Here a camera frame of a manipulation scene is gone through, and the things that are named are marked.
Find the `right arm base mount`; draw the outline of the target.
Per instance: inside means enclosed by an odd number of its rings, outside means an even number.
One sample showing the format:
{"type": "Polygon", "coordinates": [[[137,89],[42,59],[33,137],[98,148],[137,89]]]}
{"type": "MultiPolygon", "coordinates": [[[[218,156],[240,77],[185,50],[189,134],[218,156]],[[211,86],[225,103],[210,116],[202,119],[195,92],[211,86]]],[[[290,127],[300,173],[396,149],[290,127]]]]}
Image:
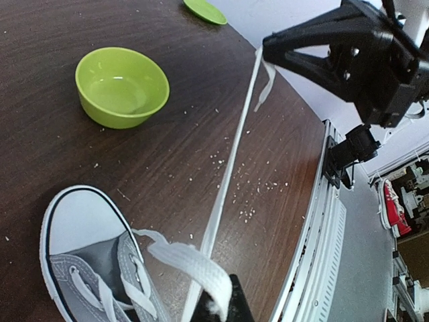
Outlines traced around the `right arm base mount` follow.
{"type": "Polygon", "coordinates": [[[338,143],[328,136],[323,157],[322,172],[337,189],[343,184],[352,189],[354,165],[367,162],[377,156],[381,143],[373,137],[370,125],[358,125],[338,143]]]}

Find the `white shoelace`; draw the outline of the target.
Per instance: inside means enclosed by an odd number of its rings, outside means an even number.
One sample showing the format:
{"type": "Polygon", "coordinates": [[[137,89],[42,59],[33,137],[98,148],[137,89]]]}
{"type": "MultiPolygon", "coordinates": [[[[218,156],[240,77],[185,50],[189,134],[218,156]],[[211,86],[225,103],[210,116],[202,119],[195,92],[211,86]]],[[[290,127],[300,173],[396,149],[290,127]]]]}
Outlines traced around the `white shoelace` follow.
{"type": "Polygon", "coordinates": [[[156,296],[140,250],[135,245],[135,235],[146,236],[152,240],[147,250],[155,259],[191,277],[192,283],[182,314],[183,321],[190,321],[202,313],[216,317],[220,321],[228,319],[235,284],[231,276],[210,257],[259,66],[264,65],[269,75],[269,81],[259,97],[261,103],[271,91],[275,78],[275,68],[263,60],[262,50],[258,49],[255,55],[255,64],[237,133],[201,248],[197,250],[194,246],[183,243],[171,244],[157,231],[135,230],[126,226],[119,235],[111,239],[93,242],[78,249],[75,254],[67,254],[68,281],[74,294],[74,299],[69,300],[68,304],[72,305],[74,313],[78,315],[78,321],[128,321],[128,311],[135,311],[141,321],[167,321],[168,316],[163,304],[156,296]],[[111,263],[118,265],[118,268],[109,273],[109,276],[119,278],[118,285],[123,288],[129,303],[115,298],[112,288],[107,284],[107,278],[100,276],[84,259],[87,254],[114,256],[111,263]]]}

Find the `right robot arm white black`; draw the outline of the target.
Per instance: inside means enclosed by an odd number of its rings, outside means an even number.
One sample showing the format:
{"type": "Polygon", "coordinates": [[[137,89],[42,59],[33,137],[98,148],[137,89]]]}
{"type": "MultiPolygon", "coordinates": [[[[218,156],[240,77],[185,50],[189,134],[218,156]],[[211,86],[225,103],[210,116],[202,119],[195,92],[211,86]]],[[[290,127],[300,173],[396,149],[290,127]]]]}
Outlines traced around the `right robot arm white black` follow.
{"type": "Polygon", "coordinates": [[[427,1],[343,1],[263,40],[266,62],[352,103],[365,124],[395,127],[428,100],[427,1]]]}

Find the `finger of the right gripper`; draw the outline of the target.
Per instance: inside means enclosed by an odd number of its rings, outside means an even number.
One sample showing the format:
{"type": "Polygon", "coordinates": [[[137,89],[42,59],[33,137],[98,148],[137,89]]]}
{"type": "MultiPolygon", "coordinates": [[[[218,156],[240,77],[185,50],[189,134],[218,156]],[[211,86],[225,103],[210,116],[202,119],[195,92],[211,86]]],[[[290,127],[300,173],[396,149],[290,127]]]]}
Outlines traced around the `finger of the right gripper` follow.
{"type": "Polygon", "coordinates": [[[266,62],[284,67],[285,54],[298,48],[321,45],[360,44],[372,27],[355,6],[340,6],[304,23],[263,39],[266,62]]]}
{"type": "Polygon", "coordinates": [[[325,57],[288,50],[284,58],[288,70],[316,83],[343,101],[354,103],[361,91],[361,54],[358,48],[331,48],[325,57]]]}

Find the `grey canvas sneaker red sole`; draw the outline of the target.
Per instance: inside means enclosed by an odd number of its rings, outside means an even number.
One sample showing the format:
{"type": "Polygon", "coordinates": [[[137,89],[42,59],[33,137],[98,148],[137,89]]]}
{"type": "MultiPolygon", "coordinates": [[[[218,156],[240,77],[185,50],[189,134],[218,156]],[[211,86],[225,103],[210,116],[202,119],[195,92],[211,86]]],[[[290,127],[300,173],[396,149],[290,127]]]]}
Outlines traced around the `grey canvas sneaker red sole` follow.
{"type": "Polygon", "coordinates": [[[127,220],[97,188],[70,186],[51,200],[39,255],[65,321],[171,321],[127,220]]]}

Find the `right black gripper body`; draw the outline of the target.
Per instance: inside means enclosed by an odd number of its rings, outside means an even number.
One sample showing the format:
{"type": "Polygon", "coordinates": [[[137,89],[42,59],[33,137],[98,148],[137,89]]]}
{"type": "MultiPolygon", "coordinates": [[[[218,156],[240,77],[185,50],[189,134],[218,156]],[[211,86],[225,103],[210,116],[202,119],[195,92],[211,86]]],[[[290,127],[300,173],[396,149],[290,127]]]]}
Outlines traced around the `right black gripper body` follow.
{"type": "Polygon", "coordinates": [[[336,96],[354,103],[363,123],[396,127],[412,103],[428,100],[428,55],[366,1],[342,1],[336,13],[336,96]]]}

